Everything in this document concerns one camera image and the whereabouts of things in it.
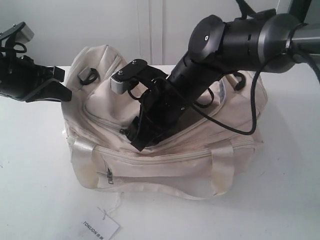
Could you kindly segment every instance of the bag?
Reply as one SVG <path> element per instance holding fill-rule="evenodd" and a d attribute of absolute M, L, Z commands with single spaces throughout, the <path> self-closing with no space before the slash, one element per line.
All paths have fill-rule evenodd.
<path fill-rule="evenodd" d="M 122 95 L 111 88 L 111 75 L 126 65 L 111 46 L 86 47 L 74 59 L 66 77 L 72 100 L 62 102 L 71 163 L 80 184 L 105 192 L 159 192 L 186 199 L 203 199 L 224 194 L 235 174 L 245 171 L 262 140 L 239 135 L 200 116 L 191 108 L 180 118 L 176 134 L 158 145 L 139 152 L 120 133 L 139 114 L 140 104 L 128 92 Z M 99 77 L 82 85 L 79 74 L 96 69 Z M 242 71 L 246 86 L 234 91 L 227 75 L 210 87 L 213 104 L 203 111 L 233 128 L 247 131 L 252 126 L 250 88 L 253 73 Z M 131 92 L 140 96 L 139 84 Z M 205 92 L 199 103 L 208 103 Z M 256 86 L 259 117 L 267 103 L 261 79 Z"/>

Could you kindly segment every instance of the table surface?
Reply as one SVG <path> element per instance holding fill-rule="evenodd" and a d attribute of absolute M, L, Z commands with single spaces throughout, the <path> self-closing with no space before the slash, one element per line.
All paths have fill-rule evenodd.
<path fill-rule="evenodd" d="M 230 191 L 202 201 L 125 193 L 112 239 L 319 239 L 320 85 L 305 64 L 262 79 L 264 148 Z M 115 204 L 116 193 L 77 182 L 59 103 L 0 104 L 0 239 L 58 239 L 76 213 Z"/>

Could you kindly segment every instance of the bag handle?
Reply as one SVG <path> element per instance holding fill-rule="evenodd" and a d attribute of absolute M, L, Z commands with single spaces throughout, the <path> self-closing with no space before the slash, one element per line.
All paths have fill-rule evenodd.
<path fill-rule="evenodd" d="M 78 137 L 72 147 L 71 163 L 75 176 L 79 183 L 88 189 L 95 189 L 101 192 L 122 193 L 122 192 L 155 192 L 173 195 L 176 197 L 203 200 L 215 195 L 224 194 L 232 185 L 235 166 L 234 166 L 234 149 L 229 140 L 214 144 L 211 149 L 212 170 L 211 186 L 212 194 L 207 197 L 198 197 L 187 194 L 175 187 L 149 182 L 130 182 L 123 183 L 112 187 L 104 187 L 106 176 L 98 173 L 92 162 L 92 152 L 95 144 Z"/>

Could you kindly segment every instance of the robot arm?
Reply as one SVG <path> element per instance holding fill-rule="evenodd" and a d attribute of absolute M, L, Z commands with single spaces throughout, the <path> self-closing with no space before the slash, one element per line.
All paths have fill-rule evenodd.
<path fill-rule="evenodd" d="M 140 113 L 128 129 L 121 132 L 139 151 L 168 138 L 178 119 L 188 108 L 201 114 L 193 103 L 209 86 L 223 76 L 237 71 L 284 73 L 310 56 L 320 63 L 320 26 L 301 24 L 289 14 L 276 15 L 275 9 L 255 13 L 244 1 L 237 0 L 242 17 L 223 22 L 210 15 L 193 30 L 188 50 L 170 76 L 143 60 L 136 59 L 112 76 L 116 93 L 134 88 L 138 82 L 148 89 L 138 99 Z M 320 77 L 319 69 L 313 67 Z M 251 89 L 252 129 L 256 129 L 254 87 Z M 208 118 L 225 128 L 228 126 Z"/>
<path fill-rule="evenodd" d="M 34 64 L 23 55 L 34 33 L 21 22 L 0 33 L 0 95 L 18 101 L 70 101 L 72 92 L 63 86 L 65 71 L 54 66 L 46 67 Z"/>

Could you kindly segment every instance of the cream duffel bag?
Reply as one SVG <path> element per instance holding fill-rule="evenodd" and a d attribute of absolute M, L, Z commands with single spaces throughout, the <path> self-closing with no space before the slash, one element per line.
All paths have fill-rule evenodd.
<path fill-rule="evenodd" d="M 108 45 L 86 47 L 74 59 L 66 77 L 72 100 L 62 102 L 71 163 L 82 186 L 105 192 L 157 192 L 186 199 L 203 199 L 224 194 L 234 175 L 245 171 L 262 142 L 259 131 L 239 135 L 206 120 L 193 109 L 180 118 L 177 133 L 139 152 L 120 129 L 139 115 L 140 104 L 128 92 L 114 93 L 110 77 L 126 65 L 117 50 Z M 98 78 L 81 84 L 86 69 Z M 210 87 L 214 101 L 203 111 L 233 128 L 247 131 L 252 126 L 250 88 L 253 73 L 242 72 L 246 86 L 235 91 L 227 75 Z M 131 92 L 144 91 L 139 84 Z M 199 103 L 210 102 L 205 92 Z M 257 116 L 267 95 L 261 80 L 255 90 Z"/>

